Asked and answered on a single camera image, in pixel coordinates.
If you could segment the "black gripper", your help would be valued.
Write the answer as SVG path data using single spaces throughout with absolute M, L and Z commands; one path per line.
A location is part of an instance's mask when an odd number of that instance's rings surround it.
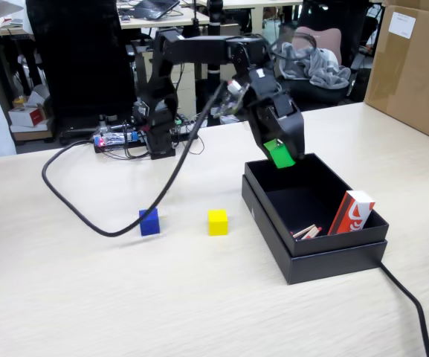
M 280 140 L 294 161 L 302 159 L 305 154 L 304 119 L 291 95 L 271 69 L 251 69 L 245 79 L 248 84 L 244 95 L 245 118 L 257 146 L 266 157 L 271 157 L 265 145 Z

